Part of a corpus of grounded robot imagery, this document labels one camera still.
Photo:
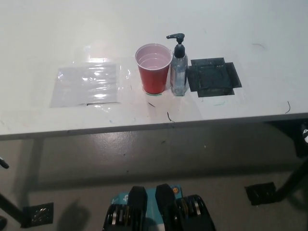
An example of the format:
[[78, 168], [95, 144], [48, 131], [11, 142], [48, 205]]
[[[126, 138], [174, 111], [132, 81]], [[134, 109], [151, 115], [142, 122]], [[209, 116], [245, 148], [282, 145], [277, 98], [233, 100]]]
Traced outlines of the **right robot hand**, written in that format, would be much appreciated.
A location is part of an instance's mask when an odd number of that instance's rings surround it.
[[308, 145], [308, 126], [306, 124], [301, 124], [301, 135], [303, 142]]

